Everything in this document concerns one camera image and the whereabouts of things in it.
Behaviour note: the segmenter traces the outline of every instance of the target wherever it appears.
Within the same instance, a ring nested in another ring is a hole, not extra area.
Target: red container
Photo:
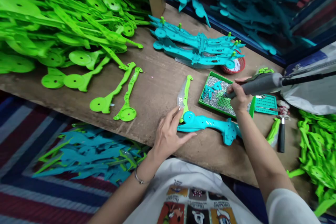
[[[240,64],[240,69],[239,69],[239,71],[237,71],[237,72],[235,72],[235,71],[231,71],[230,69],[228,69],[227,67],[225,67],[225,66],[223,66],[223,65],[220,66],[220,67],[221,67],[221,69],[223,70],[223,72],[226,73],[226,74],[236,74],[236,73],[239,73],[239,72],[241,72],[241,71],[244,70],[244,68],[245,68],[245,57],[243,57],[243,58],[238,58],[238,61],[239,61],[239,64]]]

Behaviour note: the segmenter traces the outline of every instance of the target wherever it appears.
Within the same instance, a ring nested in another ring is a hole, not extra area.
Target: white t-shirt
[[[320,224],[296,193],[276,189],[268,197],[270,224]],[[168,159],[150,183],[144,200],[125,224],[253,224],[261,222],[221,177],[179,159]]]

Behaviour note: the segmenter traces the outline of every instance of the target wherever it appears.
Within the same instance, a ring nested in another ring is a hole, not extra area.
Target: person
[[[248,114],[252,96],[246,95],[238,83],[228,87],[227,92],[234,90],[237,95],[231,106],[266,204],[269,223],[320,223]],[[161,119],[147,157],[97,211],[90,224],[260,223],[218,174],[176,158],[167,159],[196,136],[196,133],[182,138],[176,135],[182,113],[183,109],[176,107]]]

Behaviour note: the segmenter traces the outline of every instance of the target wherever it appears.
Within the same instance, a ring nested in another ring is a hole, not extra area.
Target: wooden plank
[[[182,27],[193,35],[203,32],[211,38],[222,36],[221,33],[208,28],[188,15],[179,14],[170,5],[166,6],[164,16],[165,20],[172,24],[178,25],[181,22]],[[246,67],[242,73],[224,75],[220,68],[197,70],[177,63],[163,52],[154,50],[153,43],[156,39],[151,36],[149,28],[137,29],[132,40],[142,43],[144,48],[139,50],[129,46],[128,52],[119,54],[124,63],[134,61],[144,71],[139,75],[131,94],[131,106],[138,112],[137,117],[131,122],[113,120],[113,116],[124,104],[127,83],[113,99],[112,103],[115,106],[111,108],[111,114],[96,113],[89,108],[92,99],[108,95],[122,79],[124,72],[114,63],[106,65],[100,74],[92,78],[87,93],[65,86],[57,90],[44,88],[41,85],[41,78],[47,73],[45,66],[39,66],[31,73],[0,75],[0,89],[152,146],[159,119],[176,106],[177,95],[188,74],[194,78],[189,90],[188,106],[190,111],[196,115],[226,120],[225,115],[198,104],[198,99],[211,70],[231,80],[254,75],[260,67],[265,66],[279,72],[283,70],[247,48],[243,48],[243,53],[246,55]],[[88,72],[84,67],[79,66],[61,70],[65,74]],[[274,116],[271,115],[255,113],[254,122],[264,136],[269,133],[273,118]],[[289,170],[299,166],[296,158],[300,154],[300,135],[296,123],[295,115],[292,115],[291,121],[286,121],[286,151],[284,154],[278,154],[284,167]],[[247,184],[258,185],[249,159],[239,141],[234,141],[231,146],[224,146],[221,134],[213,129],[205,129],[197,134],[175,153],[177,157]],[[303,177],[294,178],[292,181],[299,194],[309,202],[311,198],[308,192],[311,189],[310,183]]]

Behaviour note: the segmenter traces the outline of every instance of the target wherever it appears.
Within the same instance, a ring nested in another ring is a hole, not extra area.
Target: bracelet
[[[143,180],[141,180],[141,179],[138,178],[138,175],[137,175],[137,169],[138,169],[138,167],[139,166],[137,166],[135,168],[135,170],[134,170],[134,177],[139,182],[139,184],[148,184],[149,182],[151,182],[152,180],[149,180],[149,181],[145,182],[145,181],[143,181]]]

